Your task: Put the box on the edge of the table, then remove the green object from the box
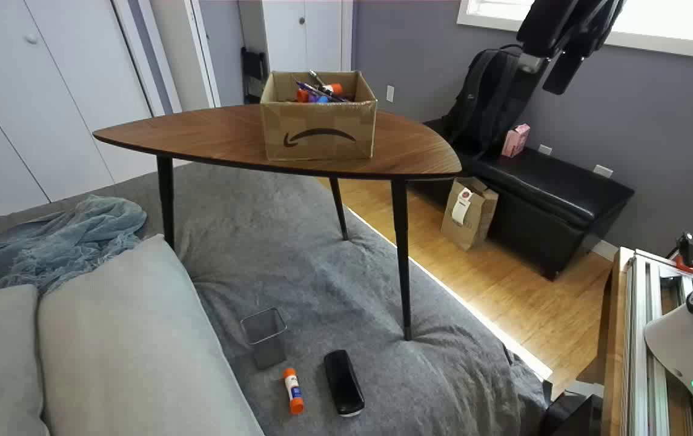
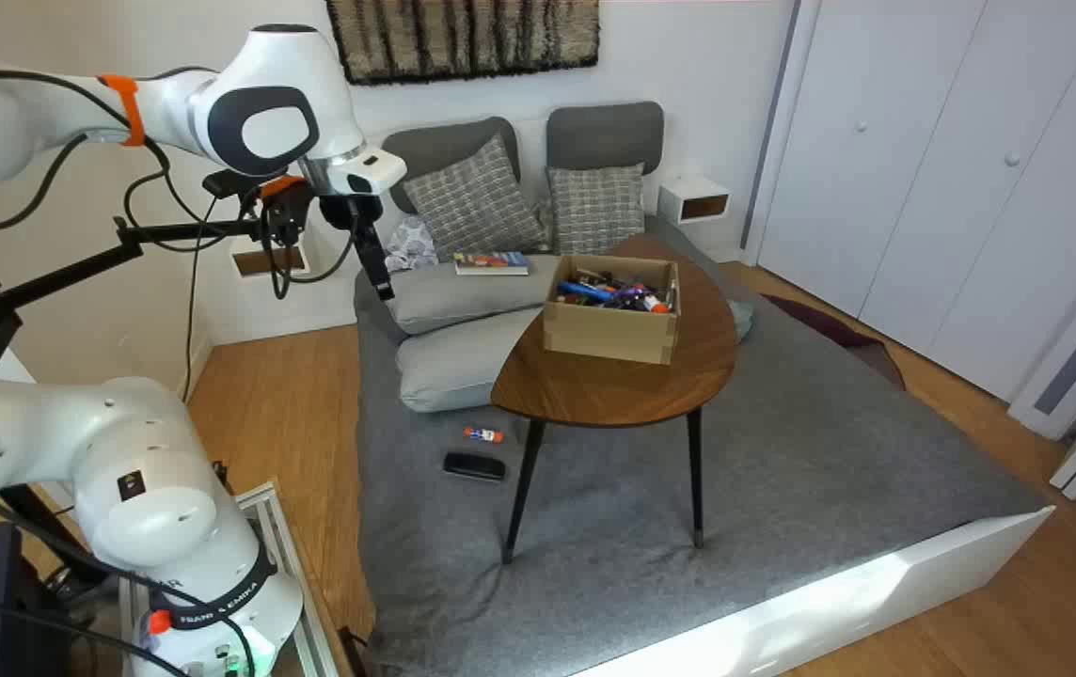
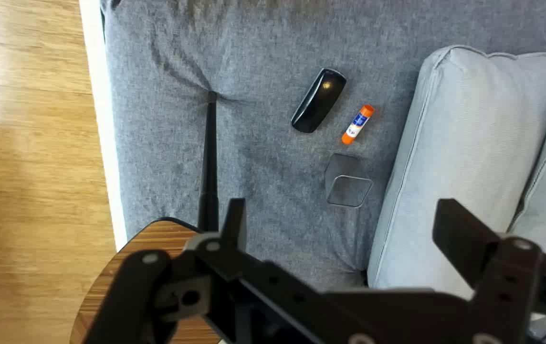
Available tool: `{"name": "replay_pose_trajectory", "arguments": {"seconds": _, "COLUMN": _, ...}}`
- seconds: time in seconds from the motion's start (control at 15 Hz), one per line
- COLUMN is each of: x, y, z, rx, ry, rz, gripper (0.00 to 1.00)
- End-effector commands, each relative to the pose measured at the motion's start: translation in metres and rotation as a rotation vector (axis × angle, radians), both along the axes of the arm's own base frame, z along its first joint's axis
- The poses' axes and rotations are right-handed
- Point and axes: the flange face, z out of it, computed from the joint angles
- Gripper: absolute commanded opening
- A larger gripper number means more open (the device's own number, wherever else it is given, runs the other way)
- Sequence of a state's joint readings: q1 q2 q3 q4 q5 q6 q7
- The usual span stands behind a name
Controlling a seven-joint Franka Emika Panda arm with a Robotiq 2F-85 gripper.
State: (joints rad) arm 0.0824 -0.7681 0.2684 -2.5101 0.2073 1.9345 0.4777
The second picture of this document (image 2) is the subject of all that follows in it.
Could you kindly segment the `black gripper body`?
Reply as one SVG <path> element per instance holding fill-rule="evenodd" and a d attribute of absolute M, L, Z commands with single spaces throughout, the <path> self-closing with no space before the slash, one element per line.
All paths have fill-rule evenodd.
<path fill-rule="evenodd" d="M 358 249 L 361 273 L 371 283 L 379 303 L 390 303 L 390 276 L 384 264 L 378 222 L 384 214 L 384 204 L 378 197 L 322 197 L 321 214 L 350 234 L 350 246 Z"/>

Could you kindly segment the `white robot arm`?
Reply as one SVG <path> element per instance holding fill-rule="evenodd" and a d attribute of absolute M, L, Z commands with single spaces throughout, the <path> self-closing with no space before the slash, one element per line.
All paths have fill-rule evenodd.
<path fill-rule="evenodd" d="M 257 27 L 238 57 L 153 78 L 0 64 L 0 182 L 83 141 L 182 148 L 262 201 L 306 191 L 369 222 L 406 164 L 365 143 L 334 46 Z M 0 379 L 0 489 L 72 489 L 90 553 L 153 590 L 138 664 L 172 677 L 267 677 L 301 620 L 299 581 L 223 489 L 188 412 L 153 379 L 99 388 Z"/>

